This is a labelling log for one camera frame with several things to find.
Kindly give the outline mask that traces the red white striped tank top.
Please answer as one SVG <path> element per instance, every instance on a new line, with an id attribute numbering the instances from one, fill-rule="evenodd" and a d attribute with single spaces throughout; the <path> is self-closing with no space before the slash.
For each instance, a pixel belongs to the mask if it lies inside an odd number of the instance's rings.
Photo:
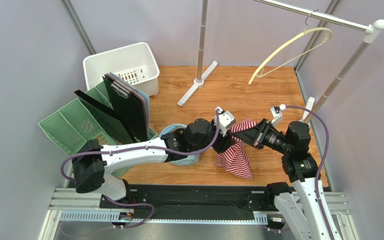
<path id="1" fill-rule="evenodd" d="M 252 179 L 254 175 L 250 168 L 250 158 L 244 152 L 245 143 L 236 137 L 232 139 L 232 146 L 223 153 L 216 154 L 214 165 L 239 178 Z"/>

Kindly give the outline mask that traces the cream plastic hanger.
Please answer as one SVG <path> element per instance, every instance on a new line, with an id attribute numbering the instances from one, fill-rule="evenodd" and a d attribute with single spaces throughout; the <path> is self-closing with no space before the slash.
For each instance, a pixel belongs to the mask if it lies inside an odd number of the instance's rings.
<path id="1" fill-rule="evenodd" d="M 274 50 L 261 64 L 260 66 L 255 70 L 255 72 L 253 73 L 253 75 L 250 77 L 249 81 L 248 81 L 248 84 L 251 85 L 255 79 L 261 79 L 273 72 L 275 72 L 276 70 L 278 70 L 279 68 L 281 67 L 284 67 L 285 65 L 291 63 L 292 61 L 295 61 L 296 59 L 300 58 L 300 57 L 303 57 L 304 55 L 312 52 L 313 50 L 321 47 L 322 45 L 324 45 L 328 40 L 332 40 L 333 39 L 333 36 L 334 36 L 334 33 L 331 29 L 327 28 L 327 27 L 314 27 L 314 28 L 308 28 L 308 18 L 310 16 L 313 15 L 313 13 L 316 13 L 318 12 L 318 10 L 313 10 L 311 13 L 309 13 L 304 21 L 304 24 L 305 24 L 305 28 L 303 29 L 302 32 L 300 32 L 299 34 L 297 34 L 296 36 L 294 36 L 293 38 L 291 38 L 290 40 L 286 41 L 284 44 L 282 44 L 281 46 L 279 46 L 276 50 Z M 291 44 L 293 44 L 294 42 L 296 42 L 297 40 L 299 40 L 300 38 L 303 38 L 304 36 L 306 35 L 309 35 L 309 34 L 312 34 L 312 33 L 322 33 L 322 32 L 325 32 L 325 35 L 323 37 L 323 39 L 321 40 L 321 42 L 319 44 L 317 44 L 316 46 L 314 47 L 311 47 L 309 50 L 305 50 L 303 53 L 297 55 L 296 57 L 293 57 L 292 59 L 282 63 L 281 65 L 273 68 L 272 70 L 269 70 L 269 71 L 265 71 L 265 68 L 266 66 L 268 65 L 268 63 L 275 57 L 277 56 L 282 50 L 284 50 L 285 48 L 287 48 L 288 46 L 290 46 Z"/>

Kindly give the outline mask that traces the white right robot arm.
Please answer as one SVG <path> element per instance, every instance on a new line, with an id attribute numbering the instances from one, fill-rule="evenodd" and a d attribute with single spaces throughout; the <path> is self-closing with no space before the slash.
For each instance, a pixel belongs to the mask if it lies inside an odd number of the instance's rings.
<path id="1" fill-rule="evenodd" d="M 310 127 L 293 121 L 286 133 L 276 130 L 266 119 L 254 127 L 237 131 L 234 137 L 256 148 L 271 148 L 283 156 L 282 168 L 289 177 L 300 202 L 285 182 L 268 184 L 267 195 L 282 214 L 297 240 L 340 240 L 340 235 L 325 199 L 320 169 L 309 153 Z"/>

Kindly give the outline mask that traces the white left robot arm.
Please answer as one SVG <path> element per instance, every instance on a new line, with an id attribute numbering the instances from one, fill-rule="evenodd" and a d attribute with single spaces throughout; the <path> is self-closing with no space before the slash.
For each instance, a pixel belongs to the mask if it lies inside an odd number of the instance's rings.
<path id="1" fill-rule="evenodd" d="M 100 145 L 87 141 L 71 160 L 73 182 L 79 194 L 99 193 L 117 201 L 127 196 L 127 183 L 112 173 L 118 169 L 148 163 L 168 163 L 199 155 L 212 148 L 222 153 L 233 145 L 229 128 L 235 123 L 227 116 L 211 122 L 199 118 L 152 140 L 125 144 Z"/>

